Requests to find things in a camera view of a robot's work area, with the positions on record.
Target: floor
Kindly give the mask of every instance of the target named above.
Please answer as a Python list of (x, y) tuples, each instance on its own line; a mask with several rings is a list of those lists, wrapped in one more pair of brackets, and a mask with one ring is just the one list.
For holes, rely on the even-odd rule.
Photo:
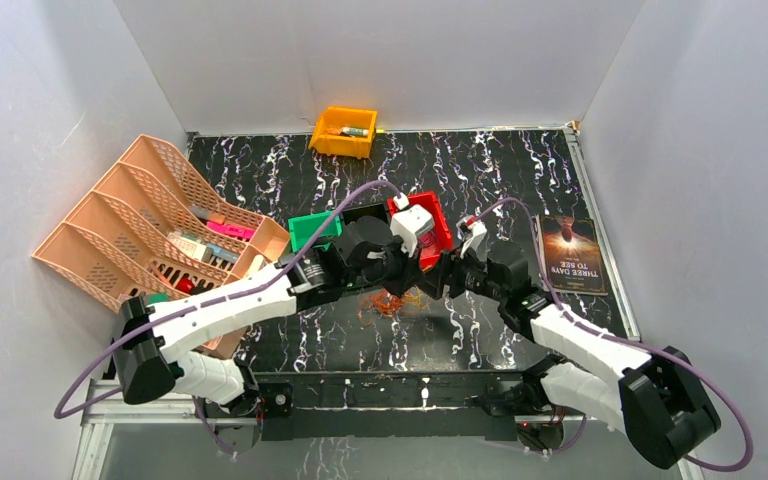
[[(409, 193), (435, 191), (450, 225), (507, 195), (535, 213), (589, 216), (561, 130), (388, 133), (375, 137), (370, 160), (318, 155), (309, 140), (196, 137), (190, 161), (229, 202), (284, 225), (333, 208), (376, 178)], [(488, 222), (488, 243), (518, 240), (536, 261), (526, 221), (520, 212), (497, 213)], [(565, 297), (580, 314), (625, 336), (612, 295)], [(524, 369), (544, 354), (504, 328), (495, 302), (475, 295), (409, 308), (395, 319), (359, 312), (361, 300), (260, 323), (238, 355), (257, 372), (461, 372)]]
[(519, 444), (452, 438), (314, 438), (261, 442), (231, 463), (200, 425), (116, 425), (101, 478), (257, 480), (678, 480), (619, 432), (591, 424), (580, 444), (544, 460)]

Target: book cover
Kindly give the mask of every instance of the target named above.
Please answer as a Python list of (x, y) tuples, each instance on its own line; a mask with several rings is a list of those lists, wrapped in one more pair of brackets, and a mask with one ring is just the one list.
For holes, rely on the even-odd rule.
[(546, 275), (559, 292), (608, 294), (593, 220), (540, 215), (537, 226)]

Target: white connector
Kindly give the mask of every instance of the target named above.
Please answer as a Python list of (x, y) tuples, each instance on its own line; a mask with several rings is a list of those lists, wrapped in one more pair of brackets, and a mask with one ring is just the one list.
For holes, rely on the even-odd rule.
[(467, 236), (464, 239), (463, 246), (461, 246), (461, 258), (466, 255), (466, 252), (471, 248), (478, 251), (478, 247), (484, 241), (484, 237), (487, 235), (487, 226), (484, 222), (478, 220), (475, 217), (464, 217), (458, 222), (458, 227), (462, 228), (465, 225)]
[(419, 250), (419, 237), (434, 229), (434, 217), (419, 205), (396, 212), (390, 219), (390, 232), (402, 237), (402, 251), (413, 257)]
[(399, 209), (399, 211), (402, 211), (410, 205), (410, 201), (408, 200), (408, 196), (404, 193), (400, 193), (398, 196), (393, 197), (393, 203), (396, 204), (396, 208)]

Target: orange storage bin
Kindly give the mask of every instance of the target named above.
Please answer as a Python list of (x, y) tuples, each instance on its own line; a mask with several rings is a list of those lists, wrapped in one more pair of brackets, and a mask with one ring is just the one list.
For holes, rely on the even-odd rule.
[[(190, 206), (224, 215), (255, 234), (244, 242), (208, 230)], [(167, 240), (175, 230), (239, 259), (231, 264), (214, 257), (208, 264), (190, 258)], [(207, 288), (239, 280), (276, 261), (289, 241), (290, 234), (271, 218), (226, 203), (174, 145), (141, 135), (33, 257), (118, 312), (123, 299), (141, 293), (187, 297), (167, 284), (185, 276)], [(242, 332), (229, 335), (199, 349), (228, 358)]]
[[(324, 155), (369, 158), (377, 118), (378, 112), (375, 110), (328, 107), (316, 121), (309, 148), (314, 148)], [(352, 137), (334, 134), (334, 131), (344, 127), (368, 130), (368, 133), (365, 136)]]

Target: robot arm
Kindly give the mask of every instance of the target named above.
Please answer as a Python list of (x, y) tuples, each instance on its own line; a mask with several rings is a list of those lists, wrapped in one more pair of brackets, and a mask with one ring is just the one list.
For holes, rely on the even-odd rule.
[[(330, 247), (311, 249), (283, 278), (250, 296), (286, 264), (174, 302), (146, 306), (141, 298), (123, 305), (122, 335), (162, 316), (180, 315), (134, 338), (114, 353), (126, 403), (152, 401), (174, 391), (208, 398), (232, 413), (250, 412), (259, 397), (246, 364), (218, 360), (192, 350), (216, 336), (254, 323), (334, 302), (366, 287), (402, 295), (414, 286), (434, 299), (465, 291), (499, 302), (505, 324), (533, 342), (559, 352), (523, 374), (521, 390), (534, 410), (564, 405), (624, 432), (647, 460), (669, 468), (712, 435), (719, 417), (699, 381), (647, 353), (595, 336), (563, 318), (551, 297), (532, 283), (525, 255), (511, 242), (496, 242), (487, 260), (476, 249), (486, 228), (474, 218), (458, 227), (465, 240), (443, 252), (429, 271), (419, 267), (423, 236), (434, 226), (418, 205), (397, 198), (401, 209), (389, 225), (361, 217)], [(573, 316), (597, 329), (587, 320)]]

